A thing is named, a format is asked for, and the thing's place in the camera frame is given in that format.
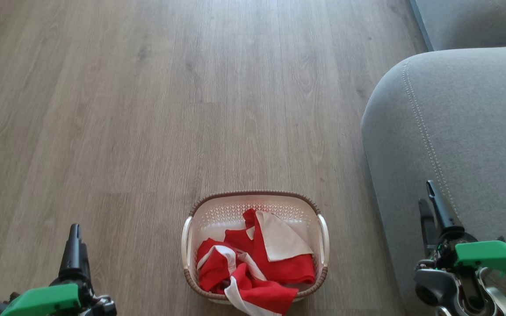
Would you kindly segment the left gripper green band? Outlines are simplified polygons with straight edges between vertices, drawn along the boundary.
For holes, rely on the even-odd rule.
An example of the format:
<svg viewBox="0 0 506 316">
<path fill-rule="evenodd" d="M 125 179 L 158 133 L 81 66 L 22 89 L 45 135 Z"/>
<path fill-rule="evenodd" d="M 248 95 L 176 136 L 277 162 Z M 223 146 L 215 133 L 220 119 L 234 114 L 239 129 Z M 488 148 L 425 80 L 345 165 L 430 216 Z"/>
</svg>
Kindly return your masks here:
<svg viewBox="0 0 506 316">
<path fill-rule="evenodd" d="M 83 273 L 84 279 L 76 279 Z M 87 246 L 81 243 L 79 224 L 70 226 L 58 278 L 47 287 L 32 288 L 0 301 L 0 316 L 116 316 L 108 295 L 92 287 Z"/>
</svg>

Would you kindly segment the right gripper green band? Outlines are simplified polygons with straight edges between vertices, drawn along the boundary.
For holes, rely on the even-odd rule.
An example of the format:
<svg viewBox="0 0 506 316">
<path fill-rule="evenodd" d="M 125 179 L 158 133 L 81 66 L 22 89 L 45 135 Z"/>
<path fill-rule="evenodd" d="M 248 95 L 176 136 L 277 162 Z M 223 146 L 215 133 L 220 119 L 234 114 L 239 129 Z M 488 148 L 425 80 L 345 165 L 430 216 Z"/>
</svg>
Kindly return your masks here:
<svg viewBox="0 0 506 316">
<path fill-rule="evenodd" d="M 441 186 L 433 180 L 428 180 L 426 186 L 434 214 L 426 200 L 418 200 L 420 228 L 426 257 L 416 264 L 416 270 L 440 271 L 448 273 L 457 281 L 462 281 L 484 279 L 482 270 L 486 269 L 498 271 L 501 278 L 506 279 L 504 238 L 478 241 L 465 232 L 450 201 L 444 196 Z"/>
</svg>

